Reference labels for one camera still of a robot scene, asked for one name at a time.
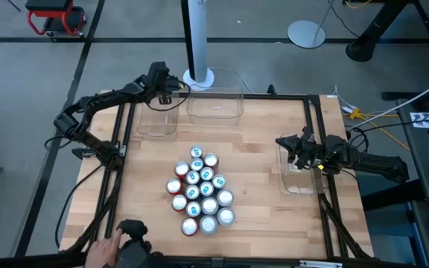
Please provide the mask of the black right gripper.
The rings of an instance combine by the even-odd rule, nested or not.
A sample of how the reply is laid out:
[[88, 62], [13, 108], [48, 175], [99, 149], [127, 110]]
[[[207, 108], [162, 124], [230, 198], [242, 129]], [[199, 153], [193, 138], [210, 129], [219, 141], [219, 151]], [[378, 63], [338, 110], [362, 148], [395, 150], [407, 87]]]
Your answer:
[[[296, 150], [299, 146], [298, 135], [290, 135], [275, 139], [275, 143], [286, 150]], [[300, 149], [295, 165], [301, 169], [317, 168], [318, 165], [323, 165], [326, 161], [327, 154], [325, 148], [316, 143], [315, 135], [311, 133], [309, 127], [302, 129], [300, 138]]]

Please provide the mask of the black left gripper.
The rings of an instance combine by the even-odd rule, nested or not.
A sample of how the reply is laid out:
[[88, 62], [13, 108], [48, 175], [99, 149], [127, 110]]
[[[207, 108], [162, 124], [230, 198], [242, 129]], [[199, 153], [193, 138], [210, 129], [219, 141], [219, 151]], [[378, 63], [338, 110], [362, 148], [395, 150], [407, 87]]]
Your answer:
[[162, 94], [170, 94], [180, 89], [179, 79], [170, 74], [170, 69], [164, 61], [154, 62], [150, 65], [145, 85], [150, 93], [160, 95], [159, 104], [161, 105], [172, 104], [171, 95]]

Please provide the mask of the clear plastic bin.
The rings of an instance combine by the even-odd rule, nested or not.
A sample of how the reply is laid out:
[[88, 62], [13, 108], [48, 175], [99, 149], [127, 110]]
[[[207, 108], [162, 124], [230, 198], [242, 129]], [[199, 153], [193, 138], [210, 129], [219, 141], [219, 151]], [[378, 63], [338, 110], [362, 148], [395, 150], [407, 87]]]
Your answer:
[[[280, 137], [297, 135], [293, 133], [283, 133]], [[296, 165], [298, 155], [292, 154], [294, 150], [286, 150], [283, 147], [278, 148], [277, 163], [279, 168], [279, 182], [283, 194], [321, 194], [328, 188], [328, 182], [325, 175], [320, 170], [311, 169], [299, 170]]]
[[173, 141], [177, 137], [179, 108], [181, 101], [179, 92], [171, 96], [172, 102], [161, 105], [158, 98], [150, 102], [136, 105], [136, 136], [144, 140]]
[[241, 87], [214, 87], [192, 91], [186, 112], [193, 124], [236, 125], [244, 113], [244, 91]]

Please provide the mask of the red Fanta strawberry can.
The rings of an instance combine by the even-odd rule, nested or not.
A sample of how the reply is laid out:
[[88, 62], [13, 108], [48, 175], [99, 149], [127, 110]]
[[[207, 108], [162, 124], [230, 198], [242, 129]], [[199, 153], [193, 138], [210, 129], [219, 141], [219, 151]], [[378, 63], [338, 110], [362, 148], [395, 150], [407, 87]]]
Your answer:
[[191, 170], [187, 162], [177, 162], [174, 166], [174, 173], [181, 181], [185, 180], [186, 174]]
[[165, 190], [167, 191], [168, 194], [171, 194], [171, 195], [182, 194], [183, 184], [179, 179], [172, 178], [166, 182]]
[[199, 230], [198, 221], [194, 218], [187, 217], [181, 222], [180, 230], [185, 236], [193, 236]]
[[203, 161], [206, 167], [209, 167], [213, 170], [217, 170], [217, 167], [219, 165], [219, 158], [215, 153], [207, 153], [204, 156]]
[[176, 196], [173, 196], [171, 200], [172, 209], [179, 213], [185, 212], [185, 207], [187, 206], [187, 204], [188, 201], [183, 194], [177, 194]]

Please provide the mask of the blue Spindrift can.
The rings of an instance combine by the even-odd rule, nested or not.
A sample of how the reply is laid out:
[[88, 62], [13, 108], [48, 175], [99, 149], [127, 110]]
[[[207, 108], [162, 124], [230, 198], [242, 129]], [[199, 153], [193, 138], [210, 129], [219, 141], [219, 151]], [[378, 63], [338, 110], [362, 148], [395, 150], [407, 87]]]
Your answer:
[[221, 207], [231, 207], [234, 202], [234, 194], [226, 189], [217, 193], [217, 203]]

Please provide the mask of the orange Spindrift can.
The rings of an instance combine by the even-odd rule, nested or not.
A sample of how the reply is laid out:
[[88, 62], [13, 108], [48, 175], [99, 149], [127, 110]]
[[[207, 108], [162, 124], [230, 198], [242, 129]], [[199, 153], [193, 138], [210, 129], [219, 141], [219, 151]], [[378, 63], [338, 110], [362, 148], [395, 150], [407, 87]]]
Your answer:
[[217, 213], [217, 221], [220, 226], [232, 226], [235, 222], [235, 213], [230, 207], [224, 207]]

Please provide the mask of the Spindrift sparkling water can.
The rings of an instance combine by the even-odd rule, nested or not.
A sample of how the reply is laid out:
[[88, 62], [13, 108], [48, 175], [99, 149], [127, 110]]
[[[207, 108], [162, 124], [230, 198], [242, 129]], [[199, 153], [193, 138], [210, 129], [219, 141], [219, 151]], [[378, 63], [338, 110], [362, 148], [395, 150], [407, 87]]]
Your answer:
[[206, 197], [201, 202], [201, 210], [205, 215], [216, 215], [218, 209], [217, 200], [213, 197]]

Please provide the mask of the tower fan with round base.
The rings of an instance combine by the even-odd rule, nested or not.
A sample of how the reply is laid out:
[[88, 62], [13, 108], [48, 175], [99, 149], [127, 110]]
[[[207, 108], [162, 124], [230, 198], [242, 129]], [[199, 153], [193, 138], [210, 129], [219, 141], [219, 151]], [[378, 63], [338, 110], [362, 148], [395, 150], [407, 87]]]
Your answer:
[[188, 69], [183, 81], [195, 91], [209, 89], [215, 81], [208, 67], [206, 0], [180, 0]]

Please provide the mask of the black desk support bar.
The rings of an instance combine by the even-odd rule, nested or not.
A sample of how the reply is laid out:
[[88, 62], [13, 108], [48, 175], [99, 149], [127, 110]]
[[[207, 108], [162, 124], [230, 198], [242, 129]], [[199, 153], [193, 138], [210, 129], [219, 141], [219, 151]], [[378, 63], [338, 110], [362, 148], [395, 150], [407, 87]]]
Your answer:
[[425, 193], [421, 181], [417, 179], [392, 188], [367, 194], [361, 199], [363, 209], [365, 211], [370, 211], [410, 201], [424, 201]]

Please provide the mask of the grey round floor stand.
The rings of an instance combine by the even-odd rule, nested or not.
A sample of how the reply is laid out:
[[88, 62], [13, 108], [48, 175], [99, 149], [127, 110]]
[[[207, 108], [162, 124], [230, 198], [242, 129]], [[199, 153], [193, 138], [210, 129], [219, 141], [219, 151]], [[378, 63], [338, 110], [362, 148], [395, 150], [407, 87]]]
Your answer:
[[326, 34], [322, 26], [333, 8], [335, 0], [327, 0], [328, 7], [326, 8], [320, 22], [312, 22], [309, 20], [297, 20], [291, 23], [287, 28], [287, 37], [300, 48], [313, 49], [318, 48], [325, 43]]

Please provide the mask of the black desk foot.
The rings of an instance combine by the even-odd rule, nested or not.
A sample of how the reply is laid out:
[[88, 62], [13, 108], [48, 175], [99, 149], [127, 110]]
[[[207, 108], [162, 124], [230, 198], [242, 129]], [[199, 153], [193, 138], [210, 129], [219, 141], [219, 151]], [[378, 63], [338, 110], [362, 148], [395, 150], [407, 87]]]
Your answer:
[[384, 101], [409, 100], [418, 95], [418, 92], [382, 92], [381, 98]]

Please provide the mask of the thick black stand leg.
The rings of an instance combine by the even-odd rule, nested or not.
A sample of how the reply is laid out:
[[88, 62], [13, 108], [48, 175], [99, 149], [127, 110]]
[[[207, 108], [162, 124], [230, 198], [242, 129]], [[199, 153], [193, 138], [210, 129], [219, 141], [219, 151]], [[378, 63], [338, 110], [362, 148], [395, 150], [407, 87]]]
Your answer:
[[406, 6], [414, 0], [384, 0], [383, 7], [378, 11], [366, 30], [353, 42], [346, 46], [346, 56], [355, 62], [367, 62], [373, 57], [375, 47], [381, 37], [397, 21]]

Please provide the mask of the red black rolling stool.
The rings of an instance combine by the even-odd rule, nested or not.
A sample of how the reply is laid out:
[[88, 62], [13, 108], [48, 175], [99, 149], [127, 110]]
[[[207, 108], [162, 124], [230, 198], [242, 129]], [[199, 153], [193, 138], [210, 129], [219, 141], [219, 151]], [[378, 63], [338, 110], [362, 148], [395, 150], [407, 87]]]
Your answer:
[[[32, 30], [39, 36], [53, 37], [55, 33], [83, 37], [82, 27], [87, 23], [85, 10], [74, 5], [74, 0], [27, 0], [26, 19]], [[45, 22], [38, 28], [32, 17], [44, 18]]]

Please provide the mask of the person's hand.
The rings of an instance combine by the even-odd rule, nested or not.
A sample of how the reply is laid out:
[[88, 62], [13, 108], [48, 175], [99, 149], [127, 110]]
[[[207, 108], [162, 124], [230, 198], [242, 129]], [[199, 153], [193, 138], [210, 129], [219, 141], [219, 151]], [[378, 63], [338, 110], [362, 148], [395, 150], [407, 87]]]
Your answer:
[[123, 232], [117, 229], [108, 239], [95, 241], [87, 254], [84, 268], [115, 268]]

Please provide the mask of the black aluminium table frame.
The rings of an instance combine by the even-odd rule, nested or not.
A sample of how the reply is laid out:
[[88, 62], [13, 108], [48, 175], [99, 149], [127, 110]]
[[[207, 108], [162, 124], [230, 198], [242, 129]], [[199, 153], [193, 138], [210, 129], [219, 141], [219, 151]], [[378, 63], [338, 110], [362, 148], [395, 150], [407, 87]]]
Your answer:
[[[282, 261], [325, 260], [339, 253], [337, 238], [324, 238], [317, 197], [289, 194], [281, 187], [276, 145], [279, 136], [300, 133], [306, 115], [323, 119], [327, 133], [343, 135], [337, 99], [246, 96], [243, 115], [233, 126], [193, 123], [180, 108], [177, 133], [168, 141], [142, 138], [128, 115], [127, 110], [109, 108], [92, 122], [91, 131], [100, 139], [111, 138], [113, 128], [119, 127], [126, 147], [115, 220], [102, 222], [101, 235], [114, 230], [118, 221], [134, 219], [146, 225], [153, 248], [168, 256]], [[180, 224], [185, 215], [172, 209], [165, 190], [174, 165], [188, 160], [193, 145], [218, 154], [218, 169], [235, 195], [235, 223], [213, 235], [184, 235]]]

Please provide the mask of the silver metal bracket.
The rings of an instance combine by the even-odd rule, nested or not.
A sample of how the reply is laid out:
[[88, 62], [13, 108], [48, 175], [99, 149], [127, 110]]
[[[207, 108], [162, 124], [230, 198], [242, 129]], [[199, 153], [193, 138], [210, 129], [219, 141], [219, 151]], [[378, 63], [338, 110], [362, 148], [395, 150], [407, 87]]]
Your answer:
[[341, 263], [301, 260], [297, 268], [343, 268]]

